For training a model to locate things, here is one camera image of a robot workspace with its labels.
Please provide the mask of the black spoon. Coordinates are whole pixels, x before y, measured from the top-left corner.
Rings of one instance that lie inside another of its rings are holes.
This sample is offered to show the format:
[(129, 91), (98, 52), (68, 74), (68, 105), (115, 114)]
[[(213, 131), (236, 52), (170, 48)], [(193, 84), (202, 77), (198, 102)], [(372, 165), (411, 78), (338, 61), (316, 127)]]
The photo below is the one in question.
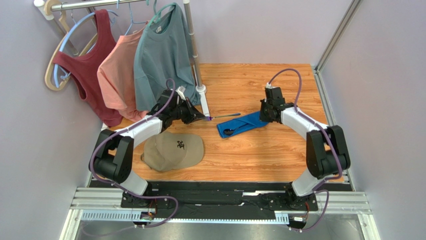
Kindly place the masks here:
[(224, 129), (222, 131), (222, 133), (225, 136), (231, 136), (231, 135), (233, 135), (235, 133), (236, 130), (239, 130), (240, 128), (245, 127), (245, 126), (247, 126), (247, 124), (244, 124), (244, 125), (238, 126), (236, 128), (232, 128), (232, 129), (231, 128), (227, 128), (227, 129)]

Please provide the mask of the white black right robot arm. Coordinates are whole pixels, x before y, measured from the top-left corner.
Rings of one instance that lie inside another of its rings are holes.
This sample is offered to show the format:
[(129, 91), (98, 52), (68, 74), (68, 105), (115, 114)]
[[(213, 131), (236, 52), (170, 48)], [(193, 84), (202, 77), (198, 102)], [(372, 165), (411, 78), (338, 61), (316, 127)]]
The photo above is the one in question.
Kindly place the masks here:
[(326, 181), (339, 179), (351, 166), (343, 129), (323, 124), (286, 102), (280, 87), (265, 87), (259, 119), (289, 127), (306, 141), (306, 170), (291, 183), (297, 197), (312, 194)]

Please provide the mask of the blue cloth napkin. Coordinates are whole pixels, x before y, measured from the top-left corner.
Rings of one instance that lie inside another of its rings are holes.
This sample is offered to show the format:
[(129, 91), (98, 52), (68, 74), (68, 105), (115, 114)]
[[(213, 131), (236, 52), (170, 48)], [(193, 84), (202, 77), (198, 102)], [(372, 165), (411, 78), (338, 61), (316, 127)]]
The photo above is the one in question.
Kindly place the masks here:
[[(235, 131), (235, 133), (231, 136), (226, 136), (223, 134), (223, 130), (225, 129), (234, 129), (237, 128), (239, 126), (242, 126), (244, 124), (247, 124), (246, 126), (238, 129)], [(216, 125), (216, 129), (220, 135), (221, 138), (225, 139), (225, 138), (230, 138), (232, 136), (250, 131), (250, 130), (254, 130), (257, 128), (263, 128), (266, 125), (268, 125), (268, 122), (264, 122), (260, 120), (260, 112), (256, 111), (241, 117), (237, 117), (225, 122), (222, 122), (220, 124)]]

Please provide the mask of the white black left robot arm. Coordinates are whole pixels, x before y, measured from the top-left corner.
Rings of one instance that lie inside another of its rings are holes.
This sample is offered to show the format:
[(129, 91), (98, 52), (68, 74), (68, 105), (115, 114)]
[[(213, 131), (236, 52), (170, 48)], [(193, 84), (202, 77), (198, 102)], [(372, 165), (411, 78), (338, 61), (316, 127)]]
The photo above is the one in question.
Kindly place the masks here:
[(173, 89), (165, 90), (142, 120), (116, 131), (100, 132), (88, 168), (97, 180), (135, 197), (143, 196), (148, 182), (132, 170), (134, 148), (164, 132), (173, 121), (188, 125), (205, 118), (187, 97)]

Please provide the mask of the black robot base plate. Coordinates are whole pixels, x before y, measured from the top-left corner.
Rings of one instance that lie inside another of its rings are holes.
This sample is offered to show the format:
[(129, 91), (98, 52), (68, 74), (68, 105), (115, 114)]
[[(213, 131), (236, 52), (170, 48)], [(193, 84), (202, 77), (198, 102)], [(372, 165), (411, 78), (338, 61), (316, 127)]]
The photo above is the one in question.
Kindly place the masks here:
[(122, 195), (123, 208), (146, 208), (156, 206), (158, 209), (173, 209), (176, 202), (168, 197), (177, 199), (179, 207), (182, 206), (256, 206), (259, 209), (271, 211), (317, 211), (317, 199), (314, 195), (294, 200), (284, 191), (247, 192), (242, 190), (174, 190), (160, 191), (148, 190), (143, 194), (147, 197), (158, 199), (140, 199), (128, 193)]

